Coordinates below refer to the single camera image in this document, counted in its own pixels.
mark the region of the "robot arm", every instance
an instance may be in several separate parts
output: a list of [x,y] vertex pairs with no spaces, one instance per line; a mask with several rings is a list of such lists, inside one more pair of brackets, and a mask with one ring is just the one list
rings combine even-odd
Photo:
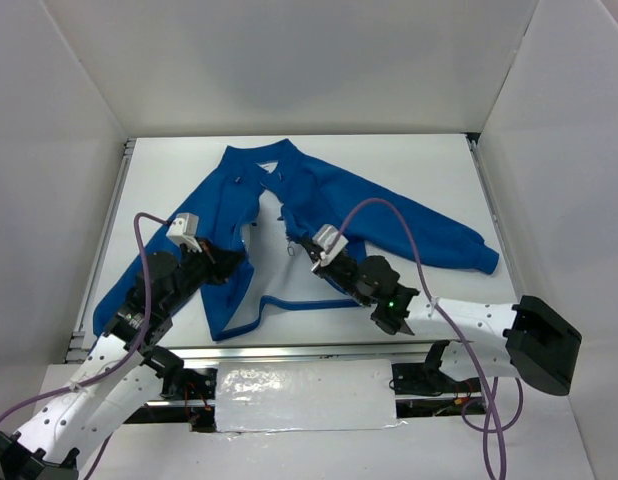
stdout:
[[[580,349],[580,333],[545,302],[523,296],[518,304],[477,304],[433,297],[407,288],[381,256],[359,265],[346,252],[344,237],[331,250],[338,230],[325,225],[301,244],[314,262],[313,272],[363,306],[375,305],[371,319],[384,332],[456,338],[437,307],[463,332],[487,376],[519,377],[550,395],[567,395]],[[425,366],[454,381],[475,377],[469,354],[459,341],[436,342]]]
[[[221,250],[194,237],[196,222],[193,215],[178,215],[167,233],[180,246],[180,261],[167,252],[148,257],[151,316],[144,318],[144,276],[139,272],[126,302],[66,385],[69,393],[53,398],[15,434],[0,432],[0,480],[77,480],[90,455],[133,412],[196,375],[156,344],[191,295],[203,284],[224,283],[244,260],[243,252]],[[149,322],[149,328],[139,350],[101,381],[82,386],[127,355],[142,322]]]

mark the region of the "garment sleeve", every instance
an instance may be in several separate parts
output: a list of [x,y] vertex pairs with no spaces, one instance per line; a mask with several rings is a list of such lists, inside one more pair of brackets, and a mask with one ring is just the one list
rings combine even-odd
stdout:
[[[405,218],[424,264],[477,269],[487,274],[494,272],[498,253],[487,247],[483,237],[471,228],[322,160],[311,158],[306,165],[316,176],[321,192],[341,220],[361,201],[382,198],[392,203]],[[346,235],[414,259],[402,225],[385,205],[371,204],[360,210],[349,224]]]
[[[217,243],[217,240],[213,238],[213,226],[216,222],[223,178],[224,176],[219,172],[212,172],[191,195],[187,197],[182,205],[169,216],[169,219],[175,218],[175,216],[181,212],[194,213],[198,216],[196,236],[205,237]],[[133,224],[131,222],[129,222],[128,227],[129,232],[133,235]],[[157,251],[167,251],[180,258],[178,247],[166,236],[167,230],[167,226],[160,227],[149,242],[145,244],[145,250],[148,255]],[[140,255],[137,255],[111,290],[102,298],[93,314],[93,331],[95,335],[100,335],[103,332],[109,320],[111,320],[118,308],[125,302],[127,292],[134,286],[136,274],[140,272],[141,269]]]

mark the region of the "blue shirt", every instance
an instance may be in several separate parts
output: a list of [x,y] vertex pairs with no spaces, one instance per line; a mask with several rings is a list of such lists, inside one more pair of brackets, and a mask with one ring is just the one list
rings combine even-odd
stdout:
[[[261,167],[267,162],[277,162],[271,172]],[[196,236],[205,237],[220,248],[244,251],[242,227],[251,224],[258,216],[259,198],[265,189],[273,192],[282,203],[281,219],[291,241],[303,236],[312,237],[325,224],[340,226],[360,201],[378,197],[388,200],[402,213],[424,264],[476,269],[488,274],[493,273],[498,264],[498,253],[485,246],[482,236],[469,227],[342,168],[305,155],[289,140],[258,148],[227,147],[218,167],[171,218],[182,212],[193,213],[199,217]],[[179,256],[178,248],[166,238],[166,231],[167,227],[161,227],[156,232],[146,246],[147,253],[164,250]],[[349,240],[348,252],[358,262],[366,256],[365,241],[413,260],[401,224],[385,206],[369,205],[362,209],[345,235]],[[102,333],[124,303],[140,269],[140,258],[137,257],[96,307],[93,324],[96,335]],[[312,275],[309,269],[306,274]],[[253,275],[254,268],[247,259],[226,284],[201,288],[214,340],[252,331],[259,325],[263,308],[268,304],[287,310],[356,305],[348,298],[289,302],[275,294],[263,295],[252,306],[251,323],[225,329],[245,298]]]

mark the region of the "plastic-covered sheet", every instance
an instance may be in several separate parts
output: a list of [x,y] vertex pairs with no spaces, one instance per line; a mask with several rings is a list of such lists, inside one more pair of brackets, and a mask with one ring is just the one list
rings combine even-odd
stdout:
[[394,427],[388,360],[221,363],[222,432],[373,430]]

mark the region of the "blue jacket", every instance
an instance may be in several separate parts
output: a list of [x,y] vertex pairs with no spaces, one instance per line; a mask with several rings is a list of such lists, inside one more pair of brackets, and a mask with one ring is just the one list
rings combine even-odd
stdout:
[[[261,167],[272,161],[277,162],[273,171]],[[324,224],[339,226],[360,201],[379,197],[394,204],[405,217],[423,263],[443,268],[477,269],[488,274],[493,273],[498,263],[498,253],[485,246],[484,239],[474,230],[346,170],[305,155],[289,140],[250,149],[227,147],[218,167],[173,216],[180,212],[194,213],[199,217],[197,236],[208,238],[220,248],[244,250],[241,227],[256,220],[259,197],[265,189],[273,192],[282,203],[281,219],[291,241],[302,236],[312,237]],[[166,238],[166,230],[167,227],[161,227],[151,238],[146,247],[148,253],[166,250],[179,255],[177,247]],[[349,254],[359,262],[366,256],[365,241],[413,259],[402,226],[382,205],[362,209],[345,235],[349,240]],[[102,333],[124,302],[140,268],[140,258],[137,257],[96,307],[96,335]],[[345,297],[289,302],[277,298],[275,293],[262,295],[250,307],[249,315],[253,312],[253,321],[226,330],[250,287],[253,275],[252,264],[245,261],[227,284],[202,287],[204,308],[214,340],[224,340],[255,329],[267,304],[287,310],[356,305]],[[312,276],[308,268],[306,275]]]

